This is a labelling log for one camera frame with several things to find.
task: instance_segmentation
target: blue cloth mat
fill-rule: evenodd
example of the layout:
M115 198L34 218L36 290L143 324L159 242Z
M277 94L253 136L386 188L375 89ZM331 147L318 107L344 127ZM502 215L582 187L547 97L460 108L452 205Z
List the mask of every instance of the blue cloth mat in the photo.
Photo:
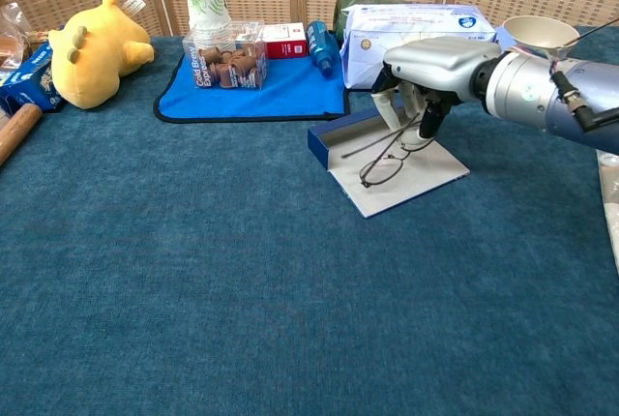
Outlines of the blue cloth mat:
M269 60L261 90L198 88L184 56L153 110L173 123L335 119L348 113L341 68L324 78L310 57Z

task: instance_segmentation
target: yellow plush toy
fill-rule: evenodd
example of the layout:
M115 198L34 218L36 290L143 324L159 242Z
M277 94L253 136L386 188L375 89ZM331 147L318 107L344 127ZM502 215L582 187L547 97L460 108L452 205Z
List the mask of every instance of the yellow plush toy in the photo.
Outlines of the yellow plush toy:
M118 3L103 0L49 32L54 87L79 108L99 106L116 94L120 77L155 58L148 33Z

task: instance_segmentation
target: blue bottle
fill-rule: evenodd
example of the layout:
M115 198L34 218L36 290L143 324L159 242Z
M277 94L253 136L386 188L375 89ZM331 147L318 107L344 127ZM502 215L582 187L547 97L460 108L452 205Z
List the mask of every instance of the blue bottle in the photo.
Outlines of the blue bottle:
M323 76L331 77L339 56L335 38L329 34L327 26L322 21L308 24L306 33L311 62L318 67Z

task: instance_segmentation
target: plastic bag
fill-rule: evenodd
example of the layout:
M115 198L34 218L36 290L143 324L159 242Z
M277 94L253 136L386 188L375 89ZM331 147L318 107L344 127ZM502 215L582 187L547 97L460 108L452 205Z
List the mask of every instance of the plastic bag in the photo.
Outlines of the plastic bag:
M27 34L32 32L17 3L0 7L0 70L13 71L29 54Z
M333 32L336 35L338 46L344 42L344 28L346 27L346 19L348 18L348 7L357 4L386 4L386 3L407 3L404 0L338 0L333 13Z

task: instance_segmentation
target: blue package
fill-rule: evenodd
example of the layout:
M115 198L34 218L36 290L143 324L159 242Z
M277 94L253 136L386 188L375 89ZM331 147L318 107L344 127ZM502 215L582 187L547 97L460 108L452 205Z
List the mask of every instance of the blue package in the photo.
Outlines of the blue package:
M58 109L63 99L51 79L51 52L45 42L19 69L0 76L0 107L9 114L23 104L36 104L42 111Z

